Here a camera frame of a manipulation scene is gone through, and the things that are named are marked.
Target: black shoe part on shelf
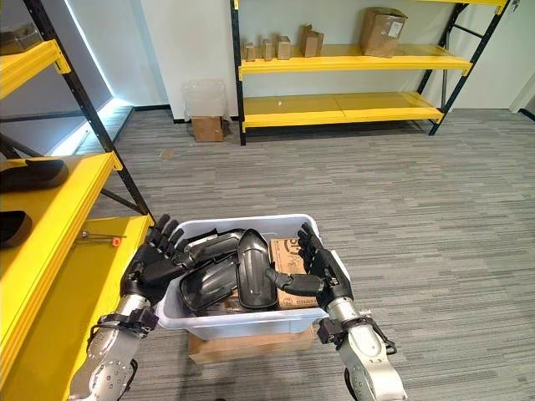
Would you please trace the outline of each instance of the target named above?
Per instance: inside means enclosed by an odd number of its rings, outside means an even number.
[[[32,231],[32,219],[24,211],[0,212],[0,248],[22,244]]]
[[[269,263],[266,240],[255,230],[247,230],[237,246],[237,290],[240,303],[251,309],[272,307],[277,303],[277,288],[264,275]]]
[[[26,165],[0,173],[0,192],[54,188],[67,180],[69,170],[62,160],[25,160]]]

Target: black metal upright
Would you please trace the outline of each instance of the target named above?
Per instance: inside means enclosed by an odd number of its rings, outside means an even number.
[[[456,23],[457,18],[462,13],[462,11],[465,10],[466,7],[468,7],[468,4],[457,4],[455,6],[455,8],[453,9],[453,12],[451,13],[451,16],[450,16],[450,21],[448,22],[446,28],[444,29],[444,33],[442,34],[441,41],[439,42],[439,45],[442,46],[442,47],[445,47],[446,49],[448,49],[448,43],[449,43],[449,39],[450,39],[450,34],[451,34],[451,31],[453,30],[453,28],[460,29],[461,31],[463,31],[465,33],[469,33],[470,35],[479,38],[480,42],[479,42],[479,45],[476,48],[476,51],[474,52],[474,54],[472,55],[472,57],[470,59],[470,62],[472,64],[470,71],[468,71],[468,74],[461,76],[461,78],[457,82],[456,87],[453,89],[453,92],[451,92],[451,95],[450,95],[450,97],[448,98],[447,101],[446,101],[447,74],[444,74],[444,76],[442,78],[442,105],[440,107],[440,111],[444,115],[442,116],[442,119],[438,123],[433,122],[433,127],[429,131],[429,136],[435,135],[436,131],[441,127],[442,122],[444,121],[444,118],[450,112],[451,106],[453,106],[453,103],[455,102],[455,100],[457,99],[457,96],[461,92],[462,87],[465,85],[465,83],[468,80],[468,78],[470,77],[472,71],[476,67],[477,61],[481,57],[481,55],[483,53],[483,50],[485,50],[485,47],[488,45],[488,42],[489,42],[492,34],[496,30],[496,27],[498,26],[500,20],[503,17],[503,14],[507,10],[507,6],[509,5],[509,3],[511,1],[512,0],[507,0],[506,4],[503,6],[502,11],[500,13],[495,13],[494,14],[494,17],[492,18],[491,23],[489,24],[486,32],[483,35],[481,35],[481,34],[479,34],[477,32],[474,32],[471,29],[462,27],[462,26],[460,26],[460,25],[458,25]],[[426,71],[425,74],[424,74],[423,79],[420,82],[420,86],[418,88],[418,93],[421,94],[424,91],[425,85],[427,84],[427,81],[429,80],[430,76],[431,76],[431,71],[430,70]]]
[[[234,51],[234,74],[236,75],[236,95],[237,95],[237,114],[240,126],[240,144],[245,145],[245,133],[243,132],[243,122],[245,113],[243,111],[243,82],[240,76],[242,66],[242,50],[240,46],[240,19],[238,0],[230,0],[231,7],[231,25],[232,25],[232,49]]]
[[[149,207],[147,206],[147,204],[145,203],[145,200],[143,199],[143,196],[141,195],[140,191],[135,185],[134,180],[132,180],[132,176],[130,175],[130,172],[126,168],[125,163],[123,163],[123,160],[120,158],[119,152],[117,152],[117,149],[115,148],[113,141],[108,135],[106,128],[102,124],[102,121],[100,120],[97,110],[94,108],[93,104],[91,103],[91,100],[89,99],[89,96],[87,95],[87,92],[85,91],[85,88],[82,85],[82,82],[80,81],[79,76],[76,74],[76,71],[74,70],[74,66],[70,62],[69,56],[67,55],[67,52],[65,52],[64,46],[61,43],[61,40],[59,39],[58,34],[56,34],[54,26],[52,22],[50,21],[50,18],[48,17],[48,14],[46,10],[44,9],[44,6],[41,3],[41,0],[24,0],[24,4],[26,5],[26,8],[30,12],[30,15],[32,16],[32,20],[35,23],[39,32],[41,33],[41,36],[43,37],[43,39],[44,40],[55,39],[56,42],[58,43],[59,48],[61,49],[61,52],[63,53],[65,59],[67,60],[67,63],[69,63],[69,66],[71,68],[70,73],[62,74],[65,79],[65,82],[69,86],[71,93],[76,99],[76,102],[78,103],[80,109],[82,110],[82,113],[84,114],[88,123],[91,125],[91,128],[93,129],[94,134],[96,135],[97,139],[99,140],[104,150],[106,152],[115,152],[117,158],[119,159],[122,165],[122,170],[118,171],[118,173],[119,173],[120,178],[125,183],[126,188],[128,189],[130,195],[132,196],[132,199],[135,202],[135,208],[132,207],[132,204],[130,202],[121,198],[118,195],[113,194],[112,192],[108,190],[103,190],[105,192],[105,195],[122,203],[125,206],[131,207],[137,210],[139,213],[143,215],[152,216],[152,214],[150,213]]]

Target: black shoe insole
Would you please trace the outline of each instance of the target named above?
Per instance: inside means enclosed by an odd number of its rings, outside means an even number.
[[[0,192],[54,188],[67,180],[69,170],[62,160],[25,160],[26,165],[0,172]]]
[[[32,219],[23,211],[0,212],[0,248],[22,244],[32,230]]]

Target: gray carpet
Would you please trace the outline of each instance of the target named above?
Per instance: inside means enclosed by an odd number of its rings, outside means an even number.
[[[390,360],[410,399],[535,400],[535,124],[460,110],[435,138],[427,129],[281,131],[241,147],[235,135],[197,144],[151,111],[133,114],[118,148],[156,216],[310,214],[357,303],[397,342]],[[115,211],[129,213],[104,198],[94,216]],[[125,400],[351,399],[337,353],[319,341],[204,368],[186,347],[186,332],[153,332]]]

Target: cardboard box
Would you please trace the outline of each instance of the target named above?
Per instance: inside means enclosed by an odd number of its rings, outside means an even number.
[[[275,270],[286,274],[306,274],[303,258],[298,254],[298,238],[274,239],[270,242],[271,260]],[[317,307],[315,297],[299,297],[277,289],[278,307],[295,309],[298,307]]]
[[[392,57],[398,46],[407,16],[394,8],[368,8],[360,34],[360,47],[366,56]]]
[[[279,60],[290,59],[290,39],[288,36],[281,36],[277,42],[277,58]]]
[[[197,364],[232,361],[233,359],[272,355],[276,352],[307,349],[313,344],[312,326],[295,334],[216,338],[202,340],[190,334],[188,354]]]
[[[301,27],[301,54],[304,57],[315,57],[321,54],[324,34],[312,30],[312,25]]]
[[[222,142],[221,117],[191,117],[193,135],[197,142]]]
[[[266,61],[273,59],[273,43],[269,39],[264,39],[262,41],[262,56]]]
[[[247,61],[254,61],[257,59],[254,44],[252,44],[252,42],[245,43],[245,59]]]

